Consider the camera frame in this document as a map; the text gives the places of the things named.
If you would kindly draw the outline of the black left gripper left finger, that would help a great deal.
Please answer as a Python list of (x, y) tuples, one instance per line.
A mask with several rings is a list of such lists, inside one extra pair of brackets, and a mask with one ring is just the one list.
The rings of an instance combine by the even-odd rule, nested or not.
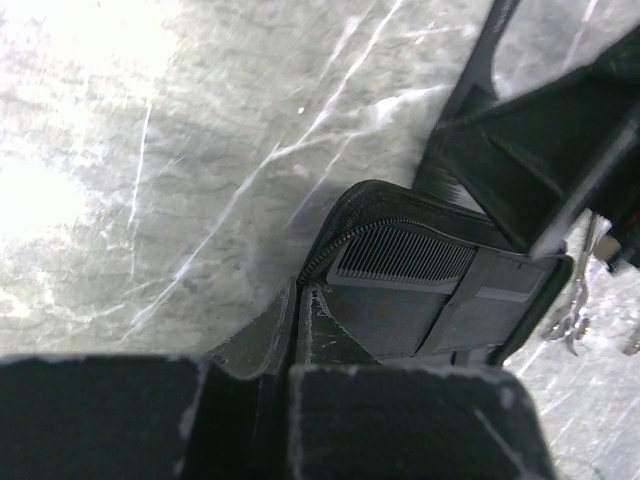
[(281, 477), (297, 297), (206, 353), (3, 357), (2, 477)]

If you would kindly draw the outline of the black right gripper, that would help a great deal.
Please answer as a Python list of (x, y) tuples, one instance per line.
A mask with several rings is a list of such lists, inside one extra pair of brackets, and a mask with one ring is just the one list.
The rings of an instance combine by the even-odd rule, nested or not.
[(436, 154), (510, 244), (551, 252), (585, 209), (595, 255), (639, 265), (639, 32), (556, 81), (439, 130)]

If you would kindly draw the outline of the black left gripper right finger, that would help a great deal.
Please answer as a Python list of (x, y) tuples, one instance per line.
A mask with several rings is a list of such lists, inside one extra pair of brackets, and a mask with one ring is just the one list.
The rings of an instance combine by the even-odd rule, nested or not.
[(553, 479), (533, 401), (492, 367), (384, 366), (304, 289), (289, 372), (293, 479)]

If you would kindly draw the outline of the black handled razor comb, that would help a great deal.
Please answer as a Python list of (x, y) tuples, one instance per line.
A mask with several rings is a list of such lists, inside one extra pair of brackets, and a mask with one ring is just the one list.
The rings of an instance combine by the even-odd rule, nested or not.
[(411, 190), (453, 202), (458, 197), (458, 181), (444, 168), (436, 154), (439, 130), (446, 124), (492, 106), (498, 96), (492, 79), (493, 59), (519, 0), (495, 0), (470, 57), (431, 131), (417, 166)]

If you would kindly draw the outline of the black zipper tool case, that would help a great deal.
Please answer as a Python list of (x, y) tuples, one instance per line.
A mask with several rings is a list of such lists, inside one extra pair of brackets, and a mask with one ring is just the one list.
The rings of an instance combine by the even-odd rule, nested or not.
[(518, 252), (481, 213), (380, 180), (336, 201), (298, 281), (372, 356), (501, 365), (567, 284), (573, 259)]

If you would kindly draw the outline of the black straight comb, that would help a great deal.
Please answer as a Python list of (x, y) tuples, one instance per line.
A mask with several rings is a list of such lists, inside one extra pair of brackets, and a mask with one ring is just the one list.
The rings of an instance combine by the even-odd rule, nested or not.
[(503, 251), (391, 225), (347, 242), (328, 270), (327, 283), (451, 295), (481, 252), (489, 255), (480, 270), (486, 298), (524, 301), (548, 273), (544, 265)]

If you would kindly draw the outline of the silver scissors left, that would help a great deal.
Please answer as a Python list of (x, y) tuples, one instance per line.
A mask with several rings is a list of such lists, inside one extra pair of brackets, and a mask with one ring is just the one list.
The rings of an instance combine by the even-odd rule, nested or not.
[(589, 276), (597, 262), (593, 250), (604, 226), (599, 215), (589, 213), (574, 273), (567, 284), (566, 296), (551, 314), (549, 324), (542, 333), (542, 338), (547, 342), (563, 342), (575, 357), (579, 356), (576, 343), (586, 335), (591, 324), (591, 320), (585, 316), (585, 306), (589, 299)]

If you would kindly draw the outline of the silver scissors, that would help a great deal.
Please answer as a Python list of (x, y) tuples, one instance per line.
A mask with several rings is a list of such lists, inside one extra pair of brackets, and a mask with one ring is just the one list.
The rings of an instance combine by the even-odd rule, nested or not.
[(547, 342), (563, 342), (575, 357), (579, 356), (576, 343), (586, 335), (591, 324), (591, 320), (585, 316), (585, 306), (589, 299), (589, 276), (597, 262), (593, 250), (604, 226), (599, 215), (589, 213), (574, 273), (567, 284), (566, 296), (551, 314), (549, 324), (542, 333), (542, 338)]
[(623, 353), (627, 356), (633, 356), (640, 350), (640, 329), (636, 329), (629, 337), (626, 343)]

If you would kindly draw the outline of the silver scissors right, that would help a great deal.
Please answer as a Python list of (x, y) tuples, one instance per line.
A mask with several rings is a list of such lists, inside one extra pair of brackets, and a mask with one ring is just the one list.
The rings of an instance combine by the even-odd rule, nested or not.
[(627, 356), (633, 356), (640, 350), (640, 329), (636, 329), (629, 337), (626, 343), (623, 353)]

